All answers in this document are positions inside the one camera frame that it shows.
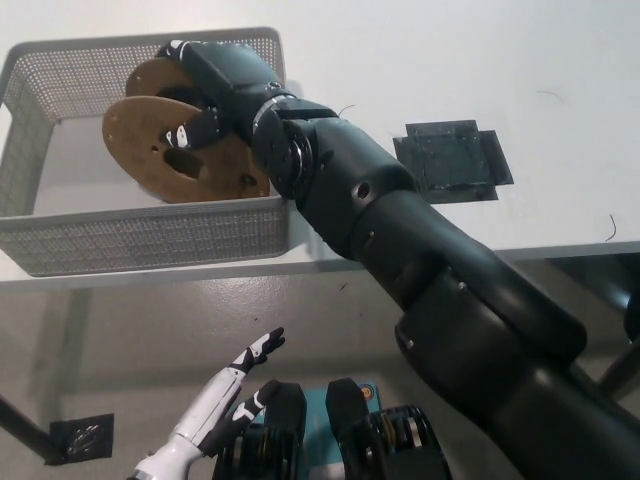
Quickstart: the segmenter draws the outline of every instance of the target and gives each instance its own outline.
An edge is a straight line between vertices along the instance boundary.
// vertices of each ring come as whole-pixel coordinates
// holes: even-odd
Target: wooden disc
[[[136,67],[127,79],[124,91],[127,97],[157,95],[167,87],[193,86],[193,82],[168,58],[154,58]]]
[[[210,147],[185,152],[160,142],[170,129],[199,110],[160,97],[129,97],[114,103],[102,121],[102,136],[111,156],[140,185],[170,203],[209,202],[269,195],[269,180],[235,134]],[[202,163],[197,178],[167,163],[178,153]]]

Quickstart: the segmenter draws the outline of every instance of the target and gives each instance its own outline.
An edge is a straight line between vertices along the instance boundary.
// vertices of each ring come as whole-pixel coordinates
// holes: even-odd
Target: white robotic hand
[[[242,380],[254,365],[284,343],[284,329],[278,328],[251,344],[228,367],[219,371],[191,403],[155,454],[141,461],[131,480],[186,480],[191,464],[204,455],[215,456],[227,439],[238,436],[267,405],[279,383],[268,382],[225,418],[240,393]]]

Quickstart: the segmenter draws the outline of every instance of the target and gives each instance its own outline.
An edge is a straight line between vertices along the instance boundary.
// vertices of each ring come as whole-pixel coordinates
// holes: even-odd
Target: robotic arm
[[[271,380],[235,412],[225,417],[242,388],[242,380],[253,368],[267,361],[267,355],[284,343],[283,328],[251,344],[228,367],[220,370],[191,403],[156,453],[142,460],[129,480],[186,480],[193,462],[213,457],[251,423],[278,391]]]
[[[409,172],[328,107],[296,98],[249,47],[164,52],[252,148],[276,190],[403,309],[420,377],[526,477],[640,478],[640,422],[571,364],[584,327],[417,192]]]

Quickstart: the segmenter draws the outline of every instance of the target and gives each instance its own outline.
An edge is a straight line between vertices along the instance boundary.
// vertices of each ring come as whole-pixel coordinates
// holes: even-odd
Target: plastic basket
[[[269,28],[26,43],[0,76],[12,115],[0,163],[0,248],[33,276],[273,257],[288,247],[279,196],[167,205],[102,142],[101,117],[131,71],[172,39],[246,43],[285,81]]]

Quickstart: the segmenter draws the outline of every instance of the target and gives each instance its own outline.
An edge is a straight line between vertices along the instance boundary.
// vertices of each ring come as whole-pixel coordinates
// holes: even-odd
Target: black metal leg
[[[62,448],[53,442],[51,436],[1,396],[0,427],[42,457],[45,463],[64,463]]]

